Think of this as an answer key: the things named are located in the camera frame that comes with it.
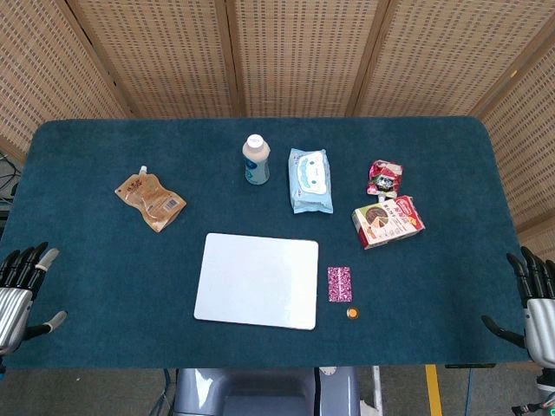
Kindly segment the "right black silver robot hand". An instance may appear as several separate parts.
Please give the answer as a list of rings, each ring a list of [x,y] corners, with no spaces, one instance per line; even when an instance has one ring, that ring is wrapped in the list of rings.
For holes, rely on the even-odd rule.
[[[495,336],[527,351],[540,367],[554,369],[554,262],[542,260],[525,246],[520,248],[523,260],[511,253],[506,259],[517,280],[525,321],[520,335],[502,328],[493,318],[480,319]]]

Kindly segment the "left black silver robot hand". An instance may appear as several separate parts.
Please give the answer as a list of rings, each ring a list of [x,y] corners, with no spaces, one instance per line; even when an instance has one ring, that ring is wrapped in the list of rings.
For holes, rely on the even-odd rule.
[[[28,324],[33,304],[59,250],[47,242],[12,251],[1,262],[1,356],[15,352],[22,342],[55,331],[67,318],[64,310],[35,326]]]

